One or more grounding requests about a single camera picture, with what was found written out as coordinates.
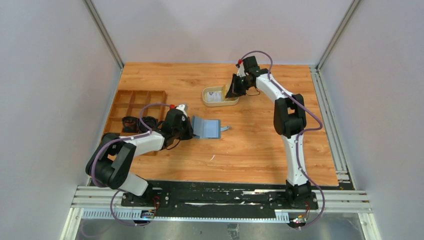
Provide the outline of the tan credit card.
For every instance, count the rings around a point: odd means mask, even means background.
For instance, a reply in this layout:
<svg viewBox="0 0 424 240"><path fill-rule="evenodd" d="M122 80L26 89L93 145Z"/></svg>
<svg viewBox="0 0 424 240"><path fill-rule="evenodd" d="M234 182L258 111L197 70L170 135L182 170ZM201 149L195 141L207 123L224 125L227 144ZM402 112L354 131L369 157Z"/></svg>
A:
<svg viewBox="0 0 424 240"><path fill-rule="evenodd" d="M224 101L227 101L232 97L232 84L228 83L223 86L222 97Z"/></svg>

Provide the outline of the blue card holder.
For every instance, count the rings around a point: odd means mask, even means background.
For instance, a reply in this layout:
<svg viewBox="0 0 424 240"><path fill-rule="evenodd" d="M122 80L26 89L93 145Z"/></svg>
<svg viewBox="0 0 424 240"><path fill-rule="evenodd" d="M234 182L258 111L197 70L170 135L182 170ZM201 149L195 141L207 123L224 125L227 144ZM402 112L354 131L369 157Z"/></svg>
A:
<svg viewBox="0 0 424 240"><path fill-rule="evenodd" d="M231 127L230 125L221 126L219 119L203 119L195 115L192 117L191 126L196 139L220 139L221 132Z"/></svg>

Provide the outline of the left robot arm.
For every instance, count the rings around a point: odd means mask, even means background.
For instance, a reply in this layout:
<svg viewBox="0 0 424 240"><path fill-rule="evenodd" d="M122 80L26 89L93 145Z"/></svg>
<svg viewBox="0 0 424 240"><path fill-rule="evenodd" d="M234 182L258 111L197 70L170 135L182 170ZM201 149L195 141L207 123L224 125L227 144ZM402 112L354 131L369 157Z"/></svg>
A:
<svg viewBox="0 0 424 240"><path fill-rule="evenodd" d="M194 134L187 109L186 104L171 107L159 128L142 134L105 134L88 161L85 172L97 187L131 193L140 206L149 206L153 201L153 193L149 190L147 180L131 173L133 159L149 152L168 149L176 140L192 139Z"/></svg>

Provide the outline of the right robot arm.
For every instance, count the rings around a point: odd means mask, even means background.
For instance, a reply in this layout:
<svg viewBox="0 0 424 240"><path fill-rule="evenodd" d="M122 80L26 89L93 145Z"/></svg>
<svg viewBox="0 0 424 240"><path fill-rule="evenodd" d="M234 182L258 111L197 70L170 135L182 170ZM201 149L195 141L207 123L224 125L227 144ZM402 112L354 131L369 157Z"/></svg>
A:
<svg viewBox="0 0 424 240"><path fill-rule="evenodd" d="M286 90L268 69L260 68L255 56L239 59L236 67L237 73L232 76L225 98L245 96L248 89L255 88L273 102L273 126L283 140L288 166L285 201L290 208L298 209L312 197L311 182L304 169L302 133L307 125L304 98Z"/></svg>

